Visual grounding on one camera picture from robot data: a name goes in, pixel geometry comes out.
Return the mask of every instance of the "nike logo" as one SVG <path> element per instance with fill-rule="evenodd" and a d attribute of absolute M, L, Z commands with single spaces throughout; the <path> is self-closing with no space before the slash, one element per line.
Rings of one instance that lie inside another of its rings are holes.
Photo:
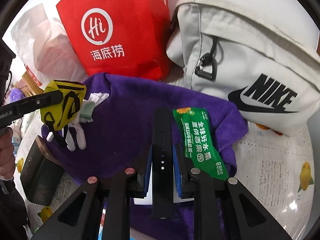
<path fill-rule="evenodd" d="M 237 105 L 237 107 L 238 107 L 238 109 L 240 111 L 258 112 L 258 113 L 276 113 L 276 114 L 297 113 L 297 112 L 294 112 L 294 111 L 286 111 L 286 110 L 281 110 L 281 109 L 276 109 L 276 108 L 268 108 L 268 107 L 262 107 L 262 106 L 247 105 L 240 98 L 241 93 L 246 88 L 247 87 L 242 88 L 240 90 L 233 91 L 228 95 L 228 100 L 231 101 L 231 102 L 234 102 Z"/>
<path fill-rule="evenodd" d="M 241 93 L 247 88 L 236 90 L 228 95 L 228 99 L 234 102 L 238 109 L 245 112 L 258 112 L 258 113 L 277 113 L 277 114 L 289 114 L 297 113 L 295 111 L 286 111 L 285 105 L 289 105 L 292 102 L 292 98 L 295 98 L 298 94 L 285 85 L 269 78 L 268 76 L 261 74 L 256 82 L 244 93 L 244 96 L 264 103 L 270 107 L 253 106 L 244 103 L 241 100 Z"/>

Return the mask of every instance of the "metal screw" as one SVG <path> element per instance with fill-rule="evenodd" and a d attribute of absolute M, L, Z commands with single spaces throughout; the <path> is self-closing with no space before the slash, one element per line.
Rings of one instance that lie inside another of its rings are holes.
<path fill-rule="evenodd" d="M 192 168 L 191 173 L 197 175 L 200 173 L 200 170 L 198 168 Z"/>
<path fill-rule="evenodd" d="M 134 168 L 127 168 L 124 171 L 126 174 L 131 175 L 135 173 L 135 169 Z"/>
<path fill-rule="evenodd" d="M 238 180 L 236 178 L 231 177 L 228 179 L 228 182 L 232 185 L 236 185 L 238 183 Z"/>
<path fill-rule="evenodd" d="M 89 179 L 88 179 L 88 183 L 89 184 L 94 184 L 94 183 L 96 183 L 97 182 L 97 178 L 96 177 L 90 177 Z"/>

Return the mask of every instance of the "yellow pouch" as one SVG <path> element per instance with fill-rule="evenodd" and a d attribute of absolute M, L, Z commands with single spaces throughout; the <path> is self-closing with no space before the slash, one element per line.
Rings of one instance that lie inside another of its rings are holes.
<path fill-rule="evenodd" d="M 62 130 L 74 119 L 76 113 L 80 110 L 87 88 L 79 82 L 52 80 L 45 88 L 44 93 L 54 90 L 60 90 L 63 93 L 62 102 L 42 108 L 40 112 L 42 122 L 48 126 L 58 140 L 57 131 Z"/>

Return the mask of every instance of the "green wet wipes packet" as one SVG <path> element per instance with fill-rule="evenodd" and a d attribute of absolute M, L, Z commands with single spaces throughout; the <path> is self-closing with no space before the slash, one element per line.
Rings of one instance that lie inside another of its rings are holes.
<path fill-rule="evenodd" d="M 216 179 L 229 178 L 227 169 L 212 144 L 208 112 L 201 108 L 174 109 L 173 116 L 182 134 L 183 153 L 196 168 Z"/>

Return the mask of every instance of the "purple plush toy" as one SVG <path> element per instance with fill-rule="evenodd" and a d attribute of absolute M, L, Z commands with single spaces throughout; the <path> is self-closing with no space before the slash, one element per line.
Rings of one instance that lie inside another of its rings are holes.
<path fill-rule="evenodd" d="M 26 98 L 24 93 L 19 88 L 14 88 L 10 92 L 10 103 Z"/>

